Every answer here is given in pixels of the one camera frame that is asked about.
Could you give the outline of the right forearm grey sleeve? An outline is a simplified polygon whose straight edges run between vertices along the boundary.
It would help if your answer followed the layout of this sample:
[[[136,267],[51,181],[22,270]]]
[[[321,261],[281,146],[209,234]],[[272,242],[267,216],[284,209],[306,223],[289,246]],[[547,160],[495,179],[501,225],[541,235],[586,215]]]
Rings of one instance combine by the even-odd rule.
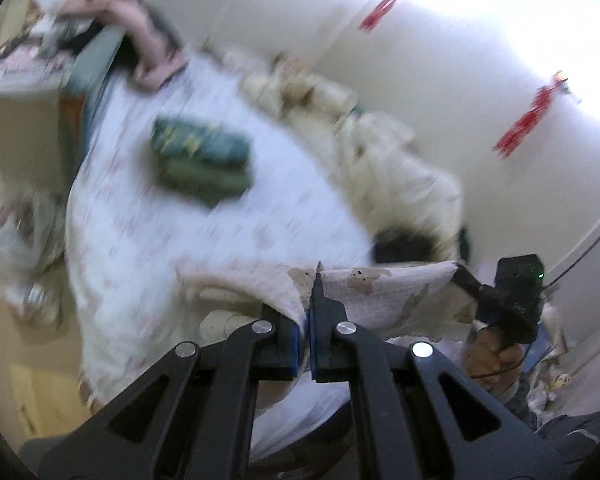
[[[560,415],[540,424],[529,408],[530,385],[525,377],[516,380],[504,393],[495,394],[512,414],[549,444],[564,461],[571,477],[600,446],[600,412],[569,416]]]

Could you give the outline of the right hand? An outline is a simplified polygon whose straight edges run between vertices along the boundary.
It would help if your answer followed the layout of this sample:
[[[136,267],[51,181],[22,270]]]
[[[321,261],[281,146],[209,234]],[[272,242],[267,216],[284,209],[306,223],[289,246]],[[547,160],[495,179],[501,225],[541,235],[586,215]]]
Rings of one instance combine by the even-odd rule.
[[[497,327],[485,327],[466,344],[463,370],[477,385],[500,396],[516,384],[525,353],[522,344],[505,348],[501,331]]]

